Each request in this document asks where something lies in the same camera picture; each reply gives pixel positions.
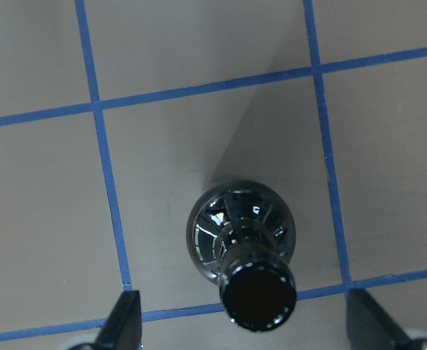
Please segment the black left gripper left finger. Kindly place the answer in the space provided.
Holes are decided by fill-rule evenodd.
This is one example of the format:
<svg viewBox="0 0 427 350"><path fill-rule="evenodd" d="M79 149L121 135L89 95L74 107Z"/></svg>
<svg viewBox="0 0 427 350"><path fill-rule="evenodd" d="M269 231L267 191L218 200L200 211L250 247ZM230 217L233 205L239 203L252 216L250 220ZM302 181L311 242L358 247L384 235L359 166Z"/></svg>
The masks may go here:
<svg viewBox="0 0 427 350"><path fill-rule="evenodd" d="M94 349L137 350L142 345L142 313L138 290L124 291L97 335Z"/></svg>

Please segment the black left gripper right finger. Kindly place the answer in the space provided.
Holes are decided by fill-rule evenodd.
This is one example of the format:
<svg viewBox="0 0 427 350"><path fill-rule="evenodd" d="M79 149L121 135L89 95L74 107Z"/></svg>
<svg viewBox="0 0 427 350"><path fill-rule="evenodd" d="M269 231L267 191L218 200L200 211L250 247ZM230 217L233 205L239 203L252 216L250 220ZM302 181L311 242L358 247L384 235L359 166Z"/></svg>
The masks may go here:
<svg viewBox="0 0 427 350"><path fill-rule="evenodd" d="M346 331L351 349L409 349L411 338L365 290L347 293Z"/></svg>

